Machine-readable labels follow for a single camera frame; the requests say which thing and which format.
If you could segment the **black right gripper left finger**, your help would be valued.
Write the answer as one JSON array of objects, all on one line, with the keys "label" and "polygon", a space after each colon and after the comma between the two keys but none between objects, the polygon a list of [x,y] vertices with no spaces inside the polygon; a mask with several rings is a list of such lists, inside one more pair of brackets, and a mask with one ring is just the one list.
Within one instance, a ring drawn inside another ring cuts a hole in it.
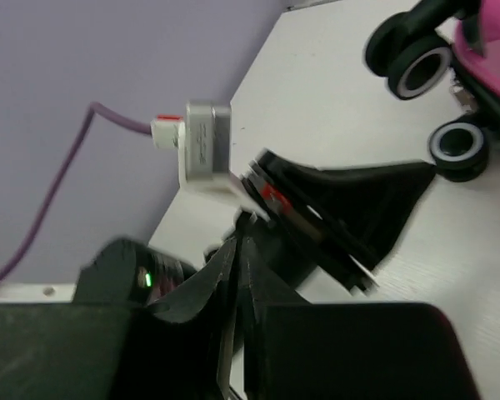
[{"label": "black right gripper left finger", "polygon": [[0,399],[225,399],[238,245],[148,305],[0,304]]}]

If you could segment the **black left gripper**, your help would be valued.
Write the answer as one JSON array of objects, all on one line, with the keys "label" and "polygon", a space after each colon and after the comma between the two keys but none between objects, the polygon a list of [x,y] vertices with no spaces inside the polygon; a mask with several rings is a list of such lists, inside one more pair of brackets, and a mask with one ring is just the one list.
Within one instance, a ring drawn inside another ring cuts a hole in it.
[{"label": "black left gripper", "polygon": [[282,221],[235,217],[221,242],[205,250],[203,263],[244,231],[262,264],[291,288],[321,268],[350,293],[374,289],[360,266],[372,271],[392,252],[436,175],[424,161],[319,169],[270,150],[250,168],[263,206]]}]

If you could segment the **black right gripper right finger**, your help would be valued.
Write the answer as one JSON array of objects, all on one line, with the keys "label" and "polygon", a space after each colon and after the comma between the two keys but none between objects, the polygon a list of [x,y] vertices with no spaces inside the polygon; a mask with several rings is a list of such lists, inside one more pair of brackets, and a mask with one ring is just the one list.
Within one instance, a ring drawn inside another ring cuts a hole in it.
[{"label": "black right gripper right finger", "polygon": [[251,399],[477,399],[448,317],[425,302],[312,304],[239,239],[244,390]]}]

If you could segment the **pink hard-shell suitcase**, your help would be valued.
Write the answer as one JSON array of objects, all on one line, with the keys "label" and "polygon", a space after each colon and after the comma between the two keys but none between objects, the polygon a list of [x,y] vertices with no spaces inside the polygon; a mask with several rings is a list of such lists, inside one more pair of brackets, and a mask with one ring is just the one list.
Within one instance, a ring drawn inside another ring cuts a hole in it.
[{"label": "pink hard-shell suitcase", "polygon": [[437,127],[427,148],[455,183],[488,166],[500,140],[500,1],[420,1],[383,21],[364,49],[367,68],[403,101],[434,88],[448,70],[463,114]]}]

